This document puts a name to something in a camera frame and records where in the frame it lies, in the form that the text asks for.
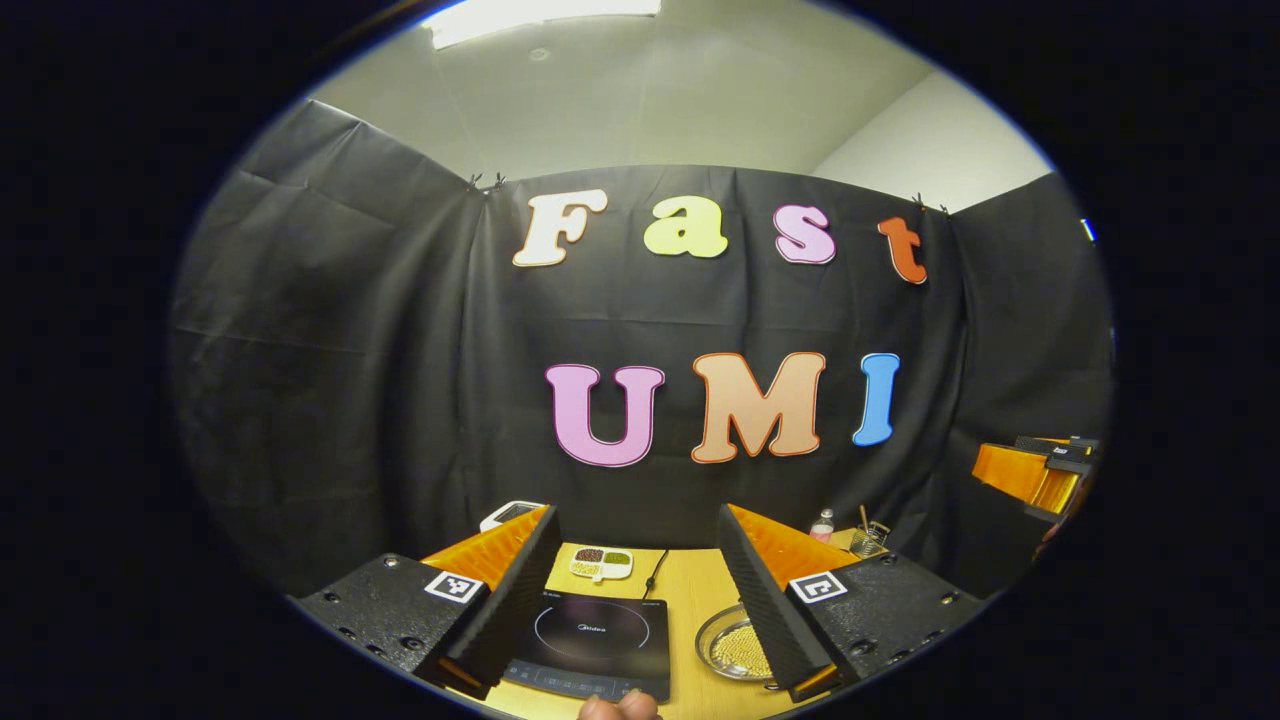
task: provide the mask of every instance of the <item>blue letter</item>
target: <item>blue letter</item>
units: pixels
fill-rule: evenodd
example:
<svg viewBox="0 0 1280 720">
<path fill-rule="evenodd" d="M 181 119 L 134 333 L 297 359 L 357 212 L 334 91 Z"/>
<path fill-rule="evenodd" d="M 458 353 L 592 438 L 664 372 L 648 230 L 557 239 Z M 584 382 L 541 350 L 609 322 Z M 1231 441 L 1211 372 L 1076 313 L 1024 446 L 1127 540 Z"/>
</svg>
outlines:
<svg viewBox="0 0 1280 720">
<path fill-rule="evenodd" d="M 893 373 L 900 365 L 892 352 L 873 352 L 863 357 L 867 405 L 863 406 L 863 427 L 854 433 L 854 445 L 878 445 L 893 434 L 893 427 L 888 424 L 888 402 L 893 397 Z"/>
</svg>

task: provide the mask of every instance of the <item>ceiling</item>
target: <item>ceiling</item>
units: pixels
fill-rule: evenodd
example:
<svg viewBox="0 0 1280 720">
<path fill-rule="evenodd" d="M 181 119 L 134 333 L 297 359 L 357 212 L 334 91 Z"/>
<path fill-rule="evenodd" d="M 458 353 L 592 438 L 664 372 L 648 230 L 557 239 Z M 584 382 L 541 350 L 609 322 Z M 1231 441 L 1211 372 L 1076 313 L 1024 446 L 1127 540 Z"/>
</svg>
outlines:
<svg viewBox="0 0 1280 720">
<path fill-rule="evenodd" d="M 490 182 L 637 164 L 809 174 L 932 69 L 801 0 L 663 0 L 655 18 L 553 20 L 440 51 L 413 27 L 311 96 Z"/>
</svg>

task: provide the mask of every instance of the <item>beans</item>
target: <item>beans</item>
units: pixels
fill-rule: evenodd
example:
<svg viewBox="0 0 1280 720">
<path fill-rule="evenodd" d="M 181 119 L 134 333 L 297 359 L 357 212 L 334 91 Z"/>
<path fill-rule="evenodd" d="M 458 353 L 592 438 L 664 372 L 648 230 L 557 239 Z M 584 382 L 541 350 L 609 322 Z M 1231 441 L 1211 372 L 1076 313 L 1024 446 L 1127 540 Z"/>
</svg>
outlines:
<svg viewBox="0 0 1280 720">
<path fill-rule="evenodd" d="M 758 678 L 771 675 L 769 661 L 764 657 L 755 628 L 742 625 L 719 637 L 712 644 L 712 660 L 721 667 L 733 665 L 744 667 L 748 674 Z"/>
</svg>

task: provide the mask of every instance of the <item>white wall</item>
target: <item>white wall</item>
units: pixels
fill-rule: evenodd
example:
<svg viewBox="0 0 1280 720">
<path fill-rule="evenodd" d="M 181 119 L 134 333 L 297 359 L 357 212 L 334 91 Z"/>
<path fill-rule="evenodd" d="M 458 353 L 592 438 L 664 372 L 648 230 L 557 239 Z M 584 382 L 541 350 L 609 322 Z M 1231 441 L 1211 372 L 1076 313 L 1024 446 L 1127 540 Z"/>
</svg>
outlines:
<svg viewBox="0 0 1280 720">
<path fill-rule="evenodd" d="M 817 177 L 955 213 L 1053 168 L 997 110 L 943 72 L 928 74 L 818 164 Z"/>
</svg>

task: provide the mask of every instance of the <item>glass bowl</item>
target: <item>glass bowl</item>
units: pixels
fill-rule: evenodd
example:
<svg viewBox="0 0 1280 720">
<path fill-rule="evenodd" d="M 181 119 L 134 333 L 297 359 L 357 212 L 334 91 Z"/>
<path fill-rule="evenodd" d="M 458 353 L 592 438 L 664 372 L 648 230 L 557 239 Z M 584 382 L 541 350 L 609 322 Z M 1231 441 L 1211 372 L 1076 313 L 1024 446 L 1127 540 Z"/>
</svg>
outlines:
<svg viewBox="0 0 1280 720">
<path fill-rule="evenodd" d="M 755 637 L 746 609 L 735 605 L 703 623 L 694 641 L 698 657 L 717 674 L 733 680 L 772 680 L 773 671 Z"/>
</svg>

